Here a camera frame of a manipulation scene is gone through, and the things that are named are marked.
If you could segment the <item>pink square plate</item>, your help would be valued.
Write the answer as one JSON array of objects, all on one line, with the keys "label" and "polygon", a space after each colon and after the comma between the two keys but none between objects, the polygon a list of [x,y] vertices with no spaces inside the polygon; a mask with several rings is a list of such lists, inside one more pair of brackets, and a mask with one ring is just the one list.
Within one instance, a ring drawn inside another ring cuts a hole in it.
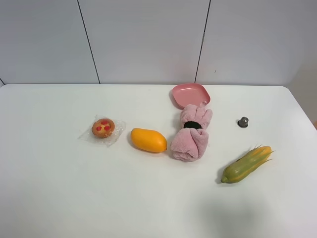
[{"label": "pink square plate", "polygon": [[180,109],[185,108],[189,104],[199,106],[201,103],[204,103],[207,105],[211,101],[205,87],[197,83],[176,85],[171,90],[171,95]]}]

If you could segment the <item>green yellow corn cob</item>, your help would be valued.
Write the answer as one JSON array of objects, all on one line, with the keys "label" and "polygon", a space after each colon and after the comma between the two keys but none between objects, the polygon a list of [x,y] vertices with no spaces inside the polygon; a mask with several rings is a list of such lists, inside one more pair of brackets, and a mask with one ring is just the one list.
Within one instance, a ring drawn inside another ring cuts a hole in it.
[{"label": "green yellow corn cob", "polygon": [[228,165],[221,176],[221,183],[237,183],[245,179],[258,167],[268,162],[273,150],[270,146],[258,146]]}]

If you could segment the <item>pink rolled towel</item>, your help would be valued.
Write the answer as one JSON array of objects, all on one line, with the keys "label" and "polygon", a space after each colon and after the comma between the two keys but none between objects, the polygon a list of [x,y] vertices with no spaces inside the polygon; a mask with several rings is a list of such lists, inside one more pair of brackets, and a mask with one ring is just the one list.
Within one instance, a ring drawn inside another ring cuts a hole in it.
[{"label": "pink rolled towel", "polygon": [[212,110],[206,108],[206,101],[199,106],[187,105],[180,114],[182,128],[171,143],[173,157],[184,162],[202,158],[208,142],[207,128],[212,119]]}]

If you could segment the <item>fruit tart in plastic wrap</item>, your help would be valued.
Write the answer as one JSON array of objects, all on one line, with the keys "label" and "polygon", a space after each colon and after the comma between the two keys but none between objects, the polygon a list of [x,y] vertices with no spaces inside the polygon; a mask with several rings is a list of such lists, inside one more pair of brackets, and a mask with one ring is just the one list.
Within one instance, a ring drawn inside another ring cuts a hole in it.
[{"label": "fruit tart in plastic wrap", "polygon": [[97,115],[93,123],[78,139],[110,147],[120,138],[125,129],[126,123],[124,121]]}]

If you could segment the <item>yellow mango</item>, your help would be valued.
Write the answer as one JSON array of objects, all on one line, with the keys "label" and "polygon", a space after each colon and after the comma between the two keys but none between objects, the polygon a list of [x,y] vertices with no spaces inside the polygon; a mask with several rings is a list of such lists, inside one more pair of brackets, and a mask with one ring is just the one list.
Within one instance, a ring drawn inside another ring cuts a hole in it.
[{"label": "yellow mango", "polygon": [[167,149],[166,138],[155,130],[134,128],[130,138],[135,147],[147,152],[161,153]]}]

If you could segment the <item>small grey metal cap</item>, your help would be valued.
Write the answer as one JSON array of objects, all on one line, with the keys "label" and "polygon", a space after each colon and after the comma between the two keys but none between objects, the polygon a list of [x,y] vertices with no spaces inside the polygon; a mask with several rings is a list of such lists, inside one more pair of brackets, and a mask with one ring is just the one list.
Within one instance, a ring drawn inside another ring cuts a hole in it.
[{"label": "small grey metal cap", "polygon": [[249,123],[249,119],[247,117],[241,117],[241,119],[237,121],[237,124],[241,128],[247,128],[248,127],[248,123]]}]

